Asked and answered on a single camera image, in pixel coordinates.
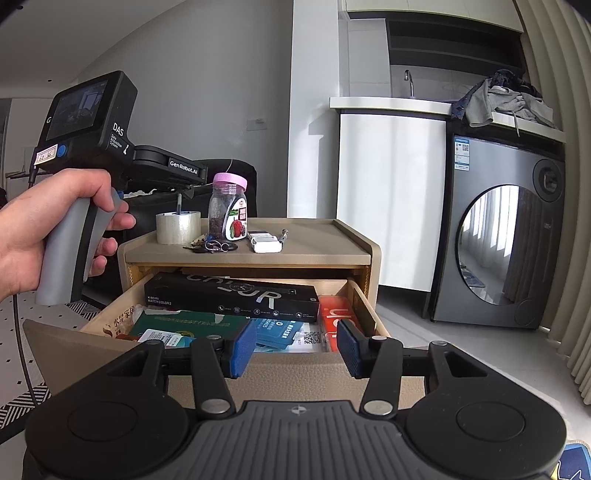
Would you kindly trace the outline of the person's left hand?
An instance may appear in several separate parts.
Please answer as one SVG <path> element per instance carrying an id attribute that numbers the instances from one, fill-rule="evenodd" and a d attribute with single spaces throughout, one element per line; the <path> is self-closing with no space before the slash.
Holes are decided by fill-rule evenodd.
<path id="1" fill-rule="evenodd" d="M 127 230 L 136 219 L 126 202 L 114 206 L 111 177 L 96 169 L 65 169 L 31 187 L 1 209 L 1 298 L 35 290 L 39 284 L 44 239 L 79 198 L 114 211 L 109 230 Z"/>

